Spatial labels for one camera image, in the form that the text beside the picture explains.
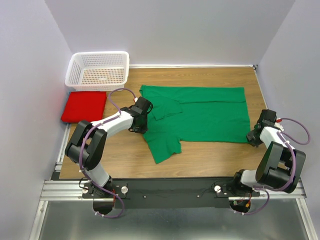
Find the green t shirt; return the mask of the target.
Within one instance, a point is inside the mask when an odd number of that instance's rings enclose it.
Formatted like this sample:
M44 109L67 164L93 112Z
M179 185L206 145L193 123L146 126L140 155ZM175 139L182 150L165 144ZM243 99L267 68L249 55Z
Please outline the green t shirt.
M139 92L153 105L143 137L156 164L180 154L181 142L247 143L243 87L142 85Z

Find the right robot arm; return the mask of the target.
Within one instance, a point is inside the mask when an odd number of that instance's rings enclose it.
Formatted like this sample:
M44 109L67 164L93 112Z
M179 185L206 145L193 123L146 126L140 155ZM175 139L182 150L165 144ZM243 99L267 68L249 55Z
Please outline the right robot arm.
M230 191L241 196L245 192L263 189L274 192L292 193L298 184L306 154L295 149L286 139L289 135L280 124L273 110L263 109L259 119L247 135L253 147L264 144L266 152L256 170L240 170L230 183Z

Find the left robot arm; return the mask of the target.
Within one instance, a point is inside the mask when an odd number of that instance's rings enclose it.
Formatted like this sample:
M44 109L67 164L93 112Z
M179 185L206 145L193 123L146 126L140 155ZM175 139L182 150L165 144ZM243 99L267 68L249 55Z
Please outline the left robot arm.
M79 165L99 197L107 197L112 190L112 177L101 164L106 140L124 130L144 134L148 130L148 114L152 109L153 104L140 96L133 105L122 107L110 117L93 122L82 120L77 124L64 154Z

